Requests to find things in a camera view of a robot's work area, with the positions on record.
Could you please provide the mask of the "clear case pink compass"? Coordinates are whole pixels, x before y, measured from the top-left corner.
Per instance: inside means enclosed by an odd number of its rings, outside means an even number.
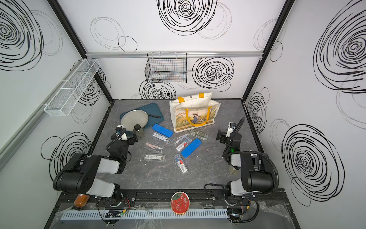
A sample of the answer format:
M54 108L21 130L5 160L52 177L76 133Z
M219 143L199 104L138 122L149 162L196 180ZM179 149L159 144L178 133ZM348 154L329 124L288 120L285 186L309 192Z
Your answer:
M156 144L152 144L152 143L149 143L149 142L146 142L144 147L146 147L147 149L149 150L152 150L154 152L157 152L157 153L163 153L164 151L164 147L162 146L159 146L159 145L156 145Z

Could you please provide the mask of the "canvas tote bag yellow handles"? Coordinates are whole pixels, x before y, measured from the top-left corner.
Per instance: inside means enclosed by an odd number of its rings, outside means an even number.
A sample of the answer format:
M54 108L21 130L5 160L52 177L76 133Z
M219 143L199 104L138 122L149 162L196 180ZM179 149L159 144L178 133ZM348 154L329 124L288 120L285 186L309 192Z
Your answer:
M173 130L176 133L215 123L221 104L212 100L212 92L178 97L169 102Z

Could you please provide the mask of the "clear compass case red label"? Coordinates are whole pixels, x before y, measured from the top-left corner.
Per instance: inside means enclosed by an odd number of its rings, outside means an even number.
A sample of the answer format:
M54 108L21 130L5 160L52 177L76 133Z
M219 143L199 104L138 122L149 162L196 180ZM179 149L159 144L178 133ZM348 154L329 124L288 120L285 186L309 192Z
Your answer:
M176 154L174 156L174 161L176 162L178 168L180 169L181 173L182 174L185 174L188 172L188 169L183 161L183 158L180 154Z

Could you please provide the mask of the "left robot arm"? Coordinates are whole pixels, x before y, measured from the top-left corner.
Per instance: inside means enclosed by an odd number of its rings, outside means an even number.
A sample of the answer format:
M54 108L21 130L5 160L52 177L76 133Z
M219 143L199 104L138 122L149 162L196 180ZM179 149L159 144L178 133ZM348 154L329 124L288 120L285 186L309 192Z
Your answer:
M111 142L106 146L109 156L74 154L56 175L53 188L57 191L109 198L122 201L118 184L106 182L96 177L98 173L122 174L128 161L129 146L138 141L136 131L128 137L127 129L118 125Z

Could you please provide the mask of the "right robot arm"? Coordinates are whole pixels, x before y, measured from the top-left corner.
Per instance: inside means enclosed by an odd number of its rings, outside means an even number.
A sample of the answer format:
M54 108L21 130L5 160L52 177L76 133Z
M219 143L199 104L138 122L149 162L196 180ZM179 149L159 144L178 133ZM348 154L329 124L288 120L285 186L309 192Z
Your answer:
M279 173L265 153L240 149L241 135L235 131L218 130L216 139L225 144L222 158L240 172L240 179L225 186L231 196L264 196L275 193L279 187Z

